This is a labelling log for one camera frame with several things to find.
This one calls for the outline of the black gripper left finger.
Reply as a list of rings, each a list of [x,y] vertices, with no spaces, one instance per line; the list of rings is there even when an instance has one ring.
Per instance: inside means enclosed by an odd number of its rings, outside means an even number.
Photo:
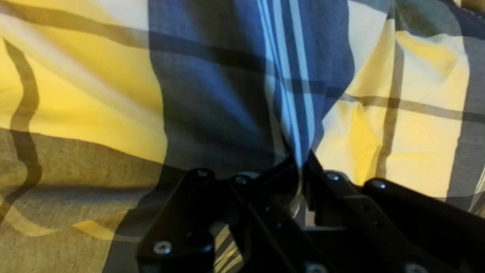
[[[137,250],[140,273],[215,273],[215,232],[227,226],[243,254],[241,273],[288,269],[285,235],[300,233],[287,213],[297,189],[293,159],[262,174],[218,178],[209,168],[190,169],[156,216]]]

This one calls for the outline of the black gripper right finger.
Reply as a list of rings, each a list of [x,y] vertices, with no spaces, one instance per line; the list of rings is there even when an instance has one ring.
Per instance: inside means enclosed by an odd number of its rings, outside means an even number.
[[[358,186],[314,153],[303,175],[314,222],[353,233],[378,273],[485,273],[484,218],[382,177]]]

